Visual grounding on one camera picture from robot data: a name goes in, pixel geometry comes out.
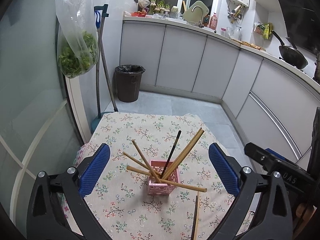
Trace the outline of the person's right hand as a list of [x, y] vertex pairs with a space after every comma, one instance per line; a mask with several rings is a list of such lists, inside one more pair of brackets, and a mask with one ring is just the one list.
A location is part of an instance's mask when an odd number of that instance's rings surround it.
[[301, 203], [297, 207], [296, 216], [298, 218], [298, 222], [295, 227], [294, 238], [296, 238], [306, 227], [311, 217], [315, 213], [315, 207], [310, 204]]

